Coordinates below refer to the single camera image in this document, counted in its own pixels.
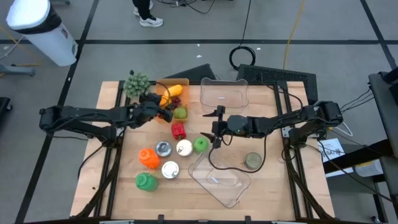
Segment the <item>silver can lid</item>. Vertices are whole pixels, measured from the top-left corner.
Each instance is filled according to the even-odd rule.
[[[173,161],[166,162],[162,167],[162,174],[167,179],[175,178],[179,172],[180,168],[178,167],[178,164]]]
[[[186,139],[177,143],[177,153],[180,156],[189,156],[192,153],[192,143]]]
[[[172,145],[167,141],[160,141],[156,144],[155,152],[160,157],[167,157],[173,151]]]

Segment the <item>canned food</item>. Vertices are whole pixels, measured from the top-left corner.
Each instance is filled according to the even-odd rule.
[[[166,162],[162,167],[162,174],[167,179],[175,178],[179,172],[180,168],[178,167],[178,164],[173,161]]]
[[[155,152],[160,157],[167,157],[173,151],[172,145],[167,141],[160,141],[156,144]]]
[[[192,143],[186,139],[177,143],[177,153],[180,156],[189,156],[192,153]]]
[[[244,165],[251,170],[256,170],[261,166],[262,159],[260,154],[256,152],[250,152],[244,158]]]

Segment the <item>white sneaker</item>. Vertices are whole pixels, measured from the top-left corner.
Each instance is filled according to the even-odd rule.
[[[154,7],[154,3],[152,2],[152,0],[149,2],[149,10],[151,10]],[[138,8],[134,7],[134,15],[139,16],[139,12],[138,12]]]
[[[156,17],[150,17],[148,19],[143,20],[141,17],[139,18],[139,23],[143,27],[160,27],[163,25],[163,19],[159,19]]]

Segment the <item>white trash can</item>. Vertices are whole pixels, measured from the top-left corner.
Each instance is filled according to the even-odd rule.
[[[15,0],[6,20],[58,66],[76,62],[77,43],[49,0]]]

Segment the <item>wooden table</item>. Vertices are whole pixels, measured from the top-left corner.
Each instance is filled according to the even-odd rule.
[[[289,93],[298,96],[307,104],[302,82],[288,82],[288,86]],[[114,106],[117,87],[118,82],[103,82],[97,108],[108,109]],[[242,115],[277,115],[274,92],[270,88],[249,86],[248,98],[250,103]],[[300,108],[296,99],[291,98],[290,101],[293,110]],[[200,136],[199,132],[211,132],[211,122],[216,118],[201,117],[205,113],[201,110],[200,86],[190,86],[188,113],[190,119],[185,123],[188,140],[193,141]],[[177,141],[170,133],[170,124],[151,121],[141,128],[127,129],[113,203],[113,219],[156,220],[159,214],[165,215],[166,220],[243,220],[245,215],[250,215],[252,220],[295,219],[286,164],[280,157],[283,147],[279,129],[267,137],[266,163],[259,172],[250,174],[251,185],[233,208],[225,208],[190,177],[188,167],[196,160],[196,153],[189,157],[181,157],[173,152],[169,158],[161,159],[161,165],[166,161],[176,161],[179,164],[178,177],[166,180],[158,168],[155,173],[159,178],[159,188],[155,192],[139,190],[135,184],[135,177],[141,172],[148,172],[148,169],[140,164],[138,150],[145,147],[153,148],[160,140],[167,140],[176,145]],[[318,147],[314,139],[309,139],[307,144]],[[99,145],[98,140],[89,140],[85,156],[91,154]],[[82,168],[71,215],[80,212],[98,188],[104,152],[105,150],[99,152]],[[218,152],[232,165],[245,168],[243,158],[248,152],[264,154],[264,140],[234,138],[229,147],[223,146]],[[325,211],[334,216],[320,154],[310,147],[301,149],[301,152],[308,189]],[[299,190],[298,197],[304,217],[304,205]],[[108,192],[104,194],[103,208],[106,207],[107,199]]]

